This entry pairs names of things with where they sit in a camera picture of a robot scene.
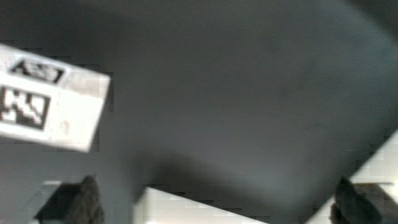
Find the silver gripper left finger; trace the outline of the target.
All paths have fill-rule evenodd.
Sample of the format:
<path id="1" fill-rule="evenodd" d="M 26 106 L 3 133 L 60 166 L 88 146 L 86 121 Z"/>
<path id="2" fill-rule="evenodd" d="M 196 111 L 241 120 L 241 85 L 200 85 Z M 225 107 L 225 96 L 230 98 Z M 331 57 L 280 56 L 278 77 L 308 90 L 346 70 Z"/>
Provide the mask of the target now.
<path id="1" fill-rule="evenodd" d="M 104 224 L 99 186 L 93 176 L 61 183 L 28 224 Z"/>

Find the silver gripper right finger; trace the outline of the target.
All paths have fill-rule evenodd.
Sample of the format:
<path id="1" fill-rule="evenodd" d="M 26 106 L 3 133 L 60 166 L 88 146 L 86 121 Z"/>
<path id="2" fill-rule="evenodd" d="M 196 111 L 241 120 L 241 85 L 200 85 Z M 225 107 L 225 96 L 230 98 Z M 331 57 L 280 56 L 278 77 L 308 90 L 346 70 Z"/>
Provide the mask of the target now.
<path id="1" fill-rule="evenodd" d="M 398 224 L 398 202 L 378 184 L 340 178 L 328 219 L 331 224 Z"/>

